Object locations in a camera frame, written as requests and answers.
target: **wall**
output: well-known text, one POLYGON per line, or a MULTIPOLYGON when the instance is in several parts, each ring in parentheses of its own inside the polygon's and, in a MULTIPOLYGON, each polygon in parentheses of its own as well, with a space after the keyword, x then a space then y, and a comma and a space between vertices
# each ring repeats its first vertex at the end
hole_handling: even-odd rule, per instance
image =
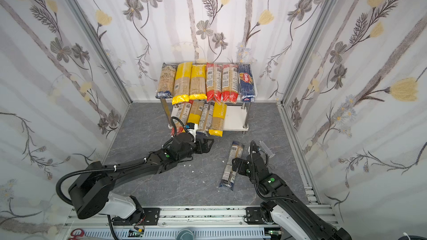
POLYGON ((65 0, 0 5, 0 238, 55 239, 57 180, 103 160, 127 104, 65 0))
POLYGON ((162 63, 181 61, 251 63, 258 101, 280 100, 324 2, 77 1, 132 99, 143 101, 155 100, 162 63))
POLYGON ((353 239, 427 235, 426 25, 426 0, 338 0, 286 102, 353 239))

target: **barilla logo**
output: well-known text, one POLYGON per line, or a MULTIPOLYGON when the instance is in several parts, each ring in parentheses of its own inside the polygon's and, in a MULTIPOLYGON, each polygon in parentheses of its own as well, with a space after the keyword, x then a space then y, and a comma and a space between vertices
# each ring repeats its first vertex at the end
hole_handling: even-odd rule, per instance
POLYGON ((248 73, 243 73, 243 72, 241 72, 240 74, 240 79, 243 81, 243 82, 245 82, 245 83, 250 83, 250 84, 253 84, 254 83, 254 81, 252 80, 252 77, 248 74, 248 73))

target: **plastic bag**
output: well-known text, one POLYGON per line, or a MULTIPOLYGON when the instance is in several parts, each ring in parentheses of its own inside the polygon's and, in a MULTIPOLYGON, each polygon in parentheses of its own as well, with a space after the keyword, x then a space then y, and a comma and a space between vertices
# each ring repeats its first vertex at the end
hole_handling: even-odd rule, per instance
POLYGON ((189 78, 192 62, 184 62, 178 65, 175 76, 172 104, 189 101, 189 78))
POLYGON ((239 95, 239 67, 222 65, 222 102, 236 104, 239 95))
POLYGON ((252 77, 251 65, 239 64, 240 77, 240 99, 242 102, 255 101, 254 79, 252 77))
POLYGON ((212 124, 212 115, 214 114, 214 102, 211 101, 203 105, 200 115, 200 121, 196 133, 207 135, 212 124))
POLYGON ((233 159, 241 158, 245 145, 238 141, 233 141, 232 148, 230 149, 230 155, 228 156, 227 165, 222 174, 221 182, 218 187, 228 187, 233 190, 234 179, 236 179, 236 173, 233 171, 233 159))
POLYGON ((208 63, 206 65, 206 95, 207 100, 221 102, 222 66, 208 63))
POLYGON ((199 124, 201 112, 203 111, 204 101, 193 101, 191 105, 191 109, 189 110, 189 116, 187 123, 199 124))
POLYGON ((156 98, 172 98, 177 65, 163 63, 156 98))
MULTIPOLYGON (((192 104, 193 104, 192 100, 190 100, 189 102, 183 102, 183 103, 179 104, 178 114, 176 115, 176 117, 178 119, 180 119, 184 125, 187 123, 189 111, 191 109, 192 104)), ((182 133, 184 131, 184 127, 182 127, 182 125, 179 123, 179 121, 177 121, 177 120, 173 120, 173 121, 174 121, 175 126, 176 126, 176 134, 179 135, 180 133, 182 133)), ((174 129, 172 128, 171 135, 173 136, 173 134, 174 134, 174 129)))
POLYGON ((189 83, 190 99, 206 99, 206 65, 193 65, 189 83))
POLYGON ((215 102, 212 115, 212 125, 209 129, 209 134, 213 136, 221 136, 224 130, 224 119, 226 118, 227 105, 225 103, 215 102))

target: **gray floor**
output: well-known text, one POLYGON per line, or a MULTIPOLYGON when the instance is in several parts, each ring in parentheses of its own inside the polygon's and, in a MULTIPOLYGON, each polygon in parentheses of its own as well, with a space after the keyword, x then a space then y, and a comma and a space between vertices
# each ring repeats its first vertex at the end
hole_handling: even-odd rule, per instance
MULTIPOLYGON (((167 120, 160 103, 133 103, 105 164, 143 158, 158 150, 170 137, 167 120)), ((295 159, 274 103, 254 103, 249 113, 249 131, 226 131, 216 137, 211 152, 194 155, 191 162, 180 163, 162 174, 128 182, 114 190, 134 195, 141 205, 257 205, 262 200, 245 176, 237 176, 234 191, 218 188, 233 140, 248 146, 251 140, 264 143, 276 155, 270 160, 270 171, 284 179, 294 193, 308 203, 295 159)))

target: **blue pasta package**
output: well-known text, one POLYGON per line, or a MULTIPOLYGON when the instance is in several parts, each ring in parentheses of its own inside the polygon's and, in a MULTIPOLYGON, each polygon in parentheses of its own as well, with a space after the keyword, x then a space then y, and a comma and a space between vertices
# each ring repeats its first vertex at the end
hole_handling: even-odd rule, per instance
POLYGON ((240 99, 242 102, 255 101, 254 79, 252 77, 251 65, 239 64, 240 99))

